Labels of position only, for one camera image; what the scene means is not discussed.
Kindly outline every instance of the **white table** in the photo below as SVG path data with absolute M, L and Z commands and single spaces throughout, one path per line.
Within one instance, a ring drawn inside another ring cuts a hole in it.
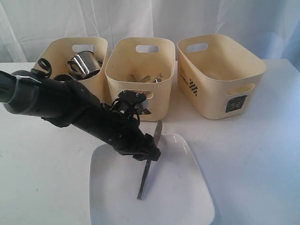
M 265 62 L 248 110 L 222 120 L 201 117 L 173 82 L 163 133 L 190 145 L 215 205 L 213 224 L 300 223 L 300 74 L 287 60 Z M 90 158 L 103 142 L 3 107 L 0 121 L 0 224 L 88 224 Z M 155 125 L 141 129 L 152 134 Z

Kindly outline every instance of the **stainless steel cup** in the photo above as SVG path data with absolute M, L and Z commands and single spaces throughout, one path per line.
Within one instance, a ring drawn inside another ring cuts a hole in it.
M 77 53 L 67 62 L 70 74 L 76 79 L 88 79 L 99 73 L 102 63 L 97 61 L 93 52 Z

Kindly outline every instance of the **metal knife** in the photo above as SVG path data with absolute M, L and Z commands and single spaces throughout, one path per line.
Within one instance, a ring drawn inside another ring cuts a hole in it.
M 154 136 L 153 136 L 155 146 L 158 145 L 162 129 L 163 129 L 163 123 L 162 123 L 161 120 L 159 120 L 157 122 L 155 131 L 154 131 Z M 140 185 L 140 190 L 139 190 L 139 193 L 137 194 L 137 197 L 136 197 L 138 200 L 142 199 L 142 195 L 143 195 L 143 191 L 144 191 L 144 188 L 145 188 L 146 180 L 147 180 L 147 177 L 148 177 L 150 165 L 151 165 L 151 160 L 148 159 L 147 162 L 146 162 L 146 165 L 145 165 L 144 172 L 142 174 L 142 182 L 141 182 L 141 185 Z

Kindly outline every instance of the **plastic bin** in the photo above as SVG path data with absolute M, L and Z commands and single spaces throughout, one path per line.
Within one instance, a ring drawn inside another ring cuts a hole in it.
M 137 52 L 138 45 L 154 45 L 158 52 Z M 139 113 L 140 119 L 156 121 L 166 116 L 169 108 L 172 78 L 175 67 L 175 45 L 164 38 L 130 37 L 119 41 L 107 63 L 105 74 L 112 100 L 123 90 L 150 91 L 147 95 L 147 112 Z M 129 82 L 133 75 L 137 81 L 145 76 L 148 82 Z M 162 76 L 162 82 L 152 83 Z
M 207 47 L 187 52 L 199 43 Z M 203 117 L 217 120 L 246 110 L 266 71 L 261 59 L 220 34 L 183 39 L 177 47 L 179 87 Z
M 94 45 L 94 55 L 97 60 L 102 61 L 103 65 L 99 73 L 93 77 L 81 80 L 81 82 L 91 93 L 93 93 L 101 102 L 110 104 L 111 97 L 105 76 L 105 67 L 108 62 L 109 54 L 107 52 L 108 43 L 100 37 L 65 37 L 53 41 L 40 56 L 48 60 L 52 67 L 50 78 L 59 74 L 68 74 L 67 61 L 77 54 L 73 51 L 74 45 Z

